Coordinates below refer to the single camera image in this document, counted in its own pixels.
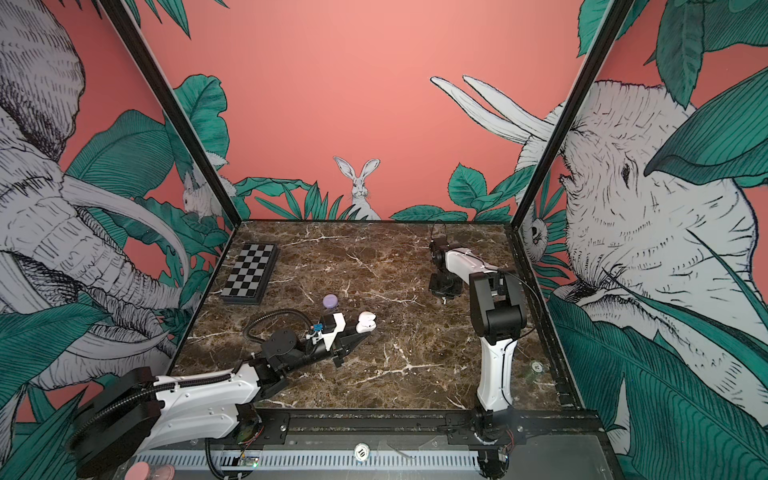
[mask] rabbit illustration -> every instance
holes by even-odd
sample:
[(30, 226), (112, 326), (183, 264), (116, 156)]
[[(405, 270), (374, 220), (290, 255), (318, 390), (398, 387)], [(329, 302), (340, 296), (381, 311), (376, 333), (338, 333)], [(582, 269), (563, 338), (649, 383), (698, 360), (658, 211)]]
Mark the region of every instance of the rabbit illustration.
[[(206, 152), (208, 161), (214, 166), (214, 169), (218, 170), (227, 164), (220, 155), (216, 155), (212, 152)], [(195, 188), (193, 181), (197, 183), (198, 188)], [(230, 197), (234, 196), (237, 192), (235, 186), (232, 185), (226, 178), (219, 175), (224, 190)], [(214, 196), (214, 191), (207, 186), (207, 180), (203, 177), (203, 172), (196, 164), (193, 164), (192, 175), (187, 172), (184, 175), (184, 211), (187, 213), (196, 213), (198, 221), (202, 221), (203, 217), (210, 215), (217, 215), (221, 217), (223, 215), (221, 204), (219, 200)]]
[(382, 218), (377, 215), (375, 211), (373, 211), (371, 206), (368, 205), (368, 200), (366, 199), (369, 195), (368, 189), (366, 188), (366, 177), (368, 177), (376, 168), (378, 168), (380, 163), (379, 159), (374, 158), (367, 161), (365, 166), (362, 168), (362, 172), (360, 173), (359, 177), (355, 175), (355, 169), (352, 168), (352, 165), (347, 163), (343, 158), (334, 157), (333, 160), (335, 160), (339, 165), (341, 173), (344, 174), (345, 177), (352, 180), (352, 209), (350, 212), (358, 210), (357, 215), (355, 215), (355, 219), (381, 220)]

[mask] chessboard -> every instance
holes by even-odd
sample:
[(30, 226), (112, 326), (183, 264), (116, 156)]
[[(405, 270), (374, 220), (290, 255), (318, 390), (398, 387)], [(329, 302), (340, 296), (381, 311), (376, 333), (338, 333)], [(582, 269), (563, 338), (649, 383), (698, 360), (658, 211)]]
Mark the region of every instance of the chessboard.
[(227, 277), (221, 299), (225, 303), (261, 303), (279, 251), (275, 243), (246, 243)]

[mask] purple lid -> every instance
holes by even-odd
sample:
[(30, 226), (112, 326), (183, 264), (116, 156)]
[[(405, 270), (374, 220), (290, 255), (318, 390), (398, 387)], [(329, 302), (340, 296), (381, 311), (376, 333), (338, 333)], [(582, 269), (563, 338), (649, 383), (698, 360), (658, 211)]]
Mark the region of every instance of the purple lid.
[(339, 305), (339, 298), (336, 295), (329, 293), (323, 297), (323, 306), (328, 310), (336, 308), (336, 305)]

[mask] marble table surface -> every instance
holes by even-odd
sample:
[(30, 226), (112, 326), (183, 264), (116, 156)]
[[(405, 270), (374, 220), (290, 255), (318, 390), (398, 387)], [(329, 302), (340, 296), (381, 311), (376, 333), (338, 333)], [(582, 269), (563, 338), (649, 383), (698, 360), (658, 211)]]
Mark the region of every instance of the marble table surface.
[[(496, 266), (514, 268), (501, 225), (439, 224), (451, 241)], [(277, 243), (280, 256), (261, 305), (231, 305), (223, 288), (245, 243)], [(415, 223), (323, 223), (254, 221), (240, 226), (211, 294), (190, 328), (172, 375), (232, 368), (259, 346), (241, 335), (245, 323), (279, 308), (295, 308), (311, 319), (323, 313), (323, 297), (335, 293), (347, 321), (369, 310), (374, 333), (337, 369), (330, 360), (289, 375), (291, 384), (263, 407), (470, 409), (480, 380), (480, 339), (469, 321), (469, 294), (445, 305), (428, 289), (434, 266), (429, 226)], [(527, 332), (536, 319), (529, 319)], [(275, 320), (257, 330), (306, 327), (296, 319)], [(539, 362), (544, 372), (531, 367)], [(560, 409), (549, 361), (538, 334), (521, 339), (515, 351), (515, 408)]]

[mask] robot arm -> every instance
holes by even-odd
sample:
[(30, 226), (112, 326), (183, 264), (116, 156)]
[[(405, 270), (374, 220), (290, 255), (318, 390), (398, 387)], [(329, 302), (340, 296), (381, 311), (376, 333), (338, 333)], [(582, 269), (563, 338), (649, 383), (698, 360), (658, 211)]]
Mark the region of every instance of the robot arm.
[(527, 323), (520, 280), (446, 237), (434, 238), (429, 247), (438, 267), (429, 281), (432, 293), (445, 302), (469, 286), (470, 320), (482, 347), (478, 400), (486, 411), (506, 410), (512, 404), (512, 354)]
[(80, 478), (115, 468), (132, 455), (161, 445), (229, 435), (247, 415), (247, 405), (268, 399), (288, 385), (292, 370), (332, 358), (341, 366), (376, 328), (376, 316), (363, 312), (356, 325), (333, 313), (298, 338), (276, 331), (259, 355), (232, 369), (193, 376), (153, 376), (135, 369), (83, 405), (74, 418), (67, 447)]

